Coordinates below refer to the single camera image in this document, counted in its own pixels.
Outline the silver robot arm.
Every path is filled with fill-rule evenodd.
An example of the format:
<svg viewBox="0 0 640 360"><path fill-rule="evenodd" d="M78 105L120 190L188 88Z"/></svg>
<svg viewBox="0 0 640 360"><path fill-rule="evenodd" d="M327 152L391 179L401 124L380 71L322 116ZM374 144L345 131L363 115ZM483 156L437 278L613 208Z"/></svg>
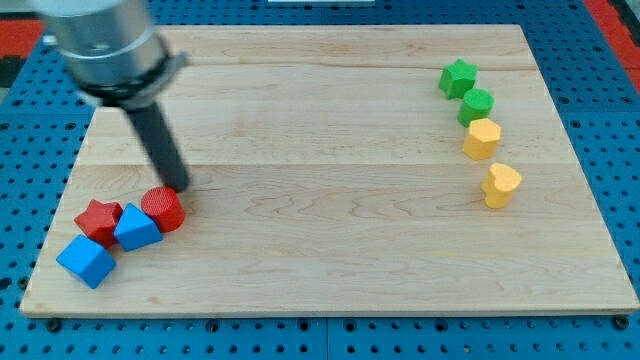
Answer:
<svg viewBox="0 0 640 360"><path fill-rule="evenodd" d="M127 111L151 105L187 65L142 0L29 0L85 97Z"/></svg>

